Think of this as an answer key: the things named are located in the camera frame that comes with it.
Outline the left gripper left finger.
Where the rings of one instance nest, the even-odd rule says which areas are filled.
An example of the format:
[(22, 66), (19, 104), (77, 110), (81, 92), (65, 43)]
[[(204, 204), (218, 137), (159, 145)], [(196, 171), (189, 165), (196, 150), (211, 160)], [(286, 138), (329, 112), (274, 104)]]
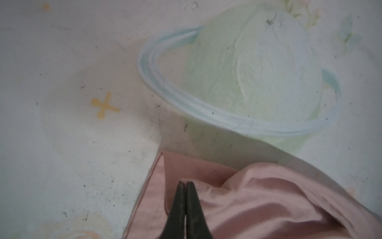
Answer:
[(159, 239), (183, 239), (185, 235), (186, 188), (180, 182), (174, 196), (171, 210)]

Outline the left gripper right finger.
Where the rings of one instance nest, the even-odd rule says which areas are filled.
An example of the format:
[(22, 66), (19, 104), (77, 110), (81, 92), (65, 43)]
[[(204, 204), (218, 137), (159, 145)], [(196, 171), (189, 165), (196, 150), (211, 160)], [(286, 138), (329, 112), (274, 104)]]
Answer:
[(187, 239), (213, 239), (193, 182), (188, 182), (186, 187), (186, 236)]

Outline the pink printed t-shirt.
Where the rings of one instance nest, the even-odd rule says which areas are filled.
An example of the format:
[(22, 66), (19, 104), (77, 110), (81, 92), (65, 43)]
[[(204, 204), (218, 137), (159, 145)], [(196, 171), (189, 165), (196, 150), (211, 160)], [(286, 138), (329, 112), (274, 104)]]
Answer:
[(215, 239), (379, 239), (381, 223), (361, 204), (290, 168), (242, 170), (162, 151), (123, 233), (160, 237), (179, 183), (193, 182)]

